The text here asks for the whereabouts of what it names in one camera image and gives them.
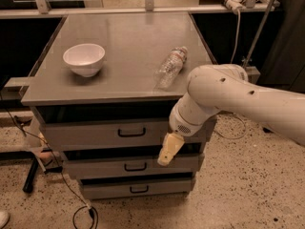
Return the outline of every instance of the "white shoe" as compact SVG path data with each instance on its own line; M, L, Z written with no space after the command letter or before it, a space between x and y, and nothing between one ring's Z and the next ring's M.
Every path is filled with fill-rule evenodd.
M7 211L0 210L0 229L8 223L9 218L10 214Z

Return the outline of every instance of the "floor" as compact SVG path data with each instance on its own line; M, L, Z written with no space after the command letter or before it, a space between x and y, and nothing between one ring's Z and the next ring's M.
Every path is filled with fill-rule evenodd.
M97 228L305 228L305 148L240 118L218 116L192 192L94 200ZM0 151L23 147L24 136L1 112ZM10 212L6 228L73 228L72 216L83 204L60 175L39 169L33 192L26 194L31 161L0 161L0 166L0 208ZM80 195L77 183L65 178ZM87 212L76 217L76 225L90 228Z

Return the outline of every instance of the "bottle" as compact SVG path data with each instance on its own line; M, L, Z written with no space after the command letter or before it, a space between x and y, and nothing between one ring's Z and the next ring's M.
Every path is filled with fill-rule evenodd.
M172 85L187 60L187 54L186 47L176 47L171 51L159 69L154 72L155 88L167 89Z

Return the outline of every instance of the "drawer handle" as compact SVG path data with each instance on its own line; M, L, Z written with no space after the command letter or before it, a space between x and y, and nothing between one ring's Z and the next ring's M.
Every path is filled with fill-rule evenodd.
M143 131L140 134L122 134L122 130L118 129L117 134L121 137L136 137L136 136L142 136L146 133L146 128L143 127Z
M128 169L127 168L127 164L124 165L124 169L127 172L141 172L141 171L146 170L146 168L147 168L147 163L146 162L144 163L144 167L143 168L139 168L139 169Z
M130 187L131 194L144 194L149 191L149 186L147 185L144 190L133 190L132 187Z

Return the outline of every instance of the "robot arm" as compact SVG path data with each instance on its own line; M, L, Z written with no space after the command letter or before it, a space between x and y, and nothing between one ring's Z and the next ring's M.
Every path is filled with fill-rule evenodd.
M304 94L251 84L246 72L237 65L206 65L189 74L187 92L172 109L173 132L164 139L159 164L168 165L183 146L181 138L194 135L220 111L244 115L276 134L305 145Z

